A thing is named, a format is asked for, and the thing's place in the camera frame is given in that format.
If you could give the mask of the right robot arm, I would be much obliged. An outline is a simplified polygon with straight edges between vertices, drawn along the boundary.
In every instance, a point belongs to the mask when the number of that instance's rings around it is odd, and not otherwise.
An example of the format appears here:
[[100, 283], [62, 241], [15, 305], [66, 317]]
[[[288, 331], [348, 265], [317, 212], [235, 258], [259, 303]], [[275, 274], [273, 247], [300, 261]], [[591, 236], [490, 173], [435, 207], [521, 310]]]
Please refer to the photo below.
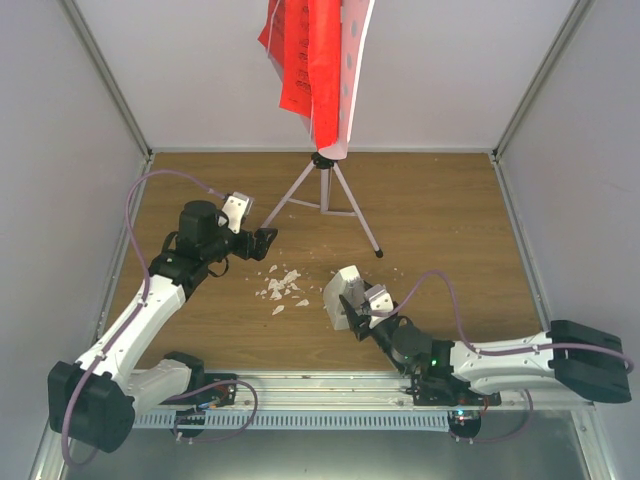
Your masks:
[[391, 309], [380, 316], [369, 303], [338, 297], [338, 312], [357, 340], [372, 339], [395, 370], [409, 379], [418, 406], [496, 405], [508, 390], [564, 389], [606, 404], [632, 399], [630, 364], [619, 337], [569, 320], [511, 341], [469, 346], [420, 330]]

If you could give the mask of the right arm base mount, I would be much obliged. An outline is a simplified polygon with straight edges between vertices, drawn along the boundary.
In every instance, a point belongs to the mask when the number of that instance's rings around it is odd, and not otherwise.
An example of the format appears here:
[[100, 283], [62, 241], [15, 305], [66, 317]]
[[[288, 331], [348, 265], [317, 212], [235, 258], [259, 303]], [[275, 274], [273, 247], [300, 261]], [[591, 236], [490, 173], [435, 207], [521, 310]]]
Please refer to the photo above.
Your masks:
[[451, 375], [444, 377], [414, 374], [404, 393], [413, 399], [415, 406], [500, 406], [501, 395], [481, 394], [472, 391], [469, 382], [456, 379]]

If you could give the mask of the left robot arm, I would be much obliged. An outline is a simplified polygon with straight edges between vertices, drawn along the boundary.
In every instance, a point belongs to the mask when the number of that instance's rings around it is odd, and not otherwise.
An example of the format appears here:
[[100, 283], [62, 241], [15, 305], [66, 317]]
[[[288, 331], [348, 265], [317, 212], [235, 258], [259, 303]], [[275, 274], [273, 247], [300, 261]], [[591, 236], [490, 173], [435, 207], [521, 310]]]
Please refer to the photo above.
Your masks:
[[212, 276], [213, 263], [231, 256], [265, 258], [278, 232], [254, 232], [242, 224], [252, 198], [232, 193], [217, 207], [205, 200], [186, 203], [178, 227], [146, 267], [139, 291], [129, 305], [75, 362], [58, 362], [47, 378], [49, 426], [102, 452], [117, 450], [135, 420], [167, 402], [210, 401], [203, 362], [171, 352], [141, 374], [134, 369], [167, 321]]

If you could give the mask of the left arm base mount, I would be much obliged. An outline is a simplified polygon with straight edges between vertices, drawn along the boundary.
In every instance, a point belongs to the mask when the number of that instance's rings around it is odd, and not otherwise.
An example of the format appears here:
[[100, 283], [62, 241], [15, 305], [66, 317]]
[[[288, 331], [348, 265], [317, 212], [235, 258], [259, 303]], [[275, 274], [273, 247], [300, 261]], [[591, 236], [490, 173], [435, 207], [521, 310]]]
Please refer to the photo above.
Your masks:
[[222, 381], [237, 380], [238, 376], [233, 373], [204, 373], [203, 380], [193, 380], [189, 383], [187, 392], [191, 393], [202, 387], [207, 386], [207, 389], [199, 392], [195, 395], [190, 395], [181, 399], [168, 399], [163, 402], [163, 405], [213, 405], [214, 407], [222, 407], [227, 405], [233, 405], [236, 396], [235, 384], [224, 384], [215, 387], [210, 387], [212, 383], [219, 383]]

